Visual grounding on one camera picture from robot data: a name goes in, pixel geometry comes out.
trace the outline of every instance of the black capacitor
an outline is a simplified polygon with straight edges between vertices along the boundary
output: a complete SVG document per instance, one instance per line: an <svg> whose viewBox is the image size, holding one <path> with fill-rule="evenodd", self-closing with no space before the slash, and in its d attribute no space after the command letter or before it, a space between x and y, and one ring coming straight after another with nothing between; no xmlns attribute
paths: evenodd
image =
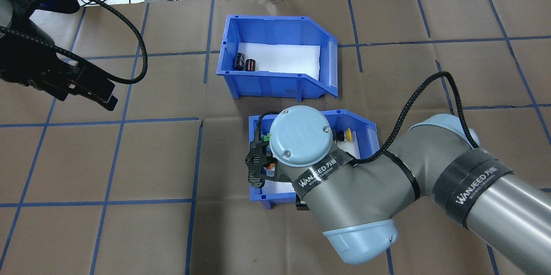
<svg viewBox="0 0 551 275"><path fill-rule="evenodd" d="M238 56L235 58L234 69L236 71L242 71L245 68L245 55L238 52Z"/></svg>

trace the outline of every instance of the brown capacitor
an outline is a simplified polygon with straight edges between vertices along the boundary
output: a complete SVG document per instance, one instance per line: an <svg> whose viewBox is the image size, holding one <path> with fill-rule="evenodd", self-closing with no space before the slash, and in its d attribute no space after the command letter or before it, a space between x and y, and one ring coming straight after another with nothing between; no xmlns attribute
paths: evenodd
<svg viewBox="0 0 551 275"><path fill-rule="evenodd" d="M256 61L253 59L247 59L245 62L245 71L255 71L256 70Z"/></svg>

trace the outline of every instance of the black velcro strap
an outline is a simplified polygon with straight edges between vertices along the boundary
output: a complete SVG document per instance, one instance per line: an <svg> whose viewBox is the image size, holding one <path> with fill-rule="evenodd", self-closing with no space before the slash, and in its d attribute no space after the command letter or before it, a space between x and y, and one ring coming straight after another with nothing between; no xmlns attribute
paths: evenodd
<svg viewBox="0 0 551 275"><path fill-rule="evenodd" d="M385 150L383 154L386 155L388 159L391 159L392 162L396 164L402 170L402 172L404 172L404 175L408 178L409 182L412 185L413 193L415 193L415 201L417 201L419 197L421 197L421 189L419 188L419 183L417 182L415 175L413 175L409 167L407 167L407 165L404 164L404 162L400 158L396 157L394 153Z"/></svg>
<svg viewBox="0 0 551 275"><path fill-rule="evenodd" d="M466 219L478 197L512 169L482 148L468 151L446 167L433 187L434 202L467 228Z"/></svg>

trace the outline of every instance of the capacitor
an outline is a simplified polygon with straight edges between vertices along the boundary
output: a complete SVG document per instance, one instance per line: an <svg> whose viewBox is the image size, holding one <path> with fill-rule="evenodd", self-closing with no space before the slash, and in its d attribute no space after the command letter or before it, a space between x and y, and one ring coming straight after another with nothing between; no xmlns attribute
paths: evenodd
<svg viewBox="0 0 551 275"><path fill-rule="evenodd" d="M247 59L245 63L245 71L255 71L256 70L256 61L253 59Z"/></svg>
<svg viewBox="0 0 551 275"><path fill-rule="evenodd" d="M245 55L238 52L238 56L235 58L234 69L236 71L242 71L245 68Z"/></svg>

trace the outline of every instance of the black strap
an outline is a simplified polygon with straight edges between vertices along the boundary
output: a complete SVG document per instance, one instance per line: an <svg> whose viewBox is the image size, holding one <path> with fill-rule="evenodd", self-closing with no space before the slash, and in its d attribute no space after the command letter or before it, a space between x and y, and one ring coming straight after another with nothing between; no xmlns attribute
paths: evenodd
<svg viewBox="0 0 551 275"><path fill-rule="evenodd" d="M396 164L402 170L402 172L404 172L405 176L408 178L409 182L412 185L413 193L415 193L415 201L417 201L419 197L421 197L421 189L419 188L419 183L417 183L417 179L415 178L415 175L413 175L409 167L407 167L407 165L404 164L400 158L396 157L394 153L391 153L390 151L385 150L383 154L386 155L388 159L391 159L392 162Z"/></svg>

